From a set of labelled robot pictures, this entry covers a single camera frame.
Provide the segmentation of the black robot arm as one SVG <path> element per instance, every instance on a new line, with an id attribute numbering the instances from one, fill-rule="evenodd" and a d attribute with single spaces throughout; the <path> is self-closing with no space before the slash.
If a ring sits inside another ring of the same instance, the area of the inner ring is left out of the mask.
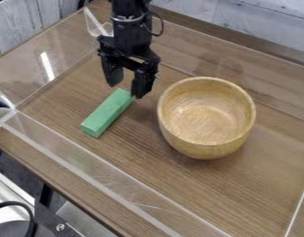
<path id="1" fill-rule="evenodd" d="M 107 83 L 111 87 L 124 79 L 124 69 L 134 72 L 131 95 L 142 99 L 151 91 L 159 73 L 161 56 L 151 50 L 153 32 L 151 0 L 110 0 L 114 35 L 100 35 L 98 54 Z"/>

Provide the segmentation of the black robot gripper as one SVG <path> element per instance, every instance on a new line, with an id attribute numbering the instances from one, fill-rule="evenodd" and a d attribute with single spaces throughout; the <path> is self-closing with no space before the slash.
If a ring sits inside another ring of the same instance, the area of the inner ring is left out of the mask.
<path id="1" fill-rule="evenodd" d="M 153 37 L 162 33 L 153 32 L 153 15 L 142 14 L 135 19 L 112 18 L 114 36 L 100 35 L 99 55 L 102 67 L 111 87 L 124 79 L 124 69 L 135 71 L 131 94 L 142 99 L 154 88 L 159 55 L 153 51 Z"/>

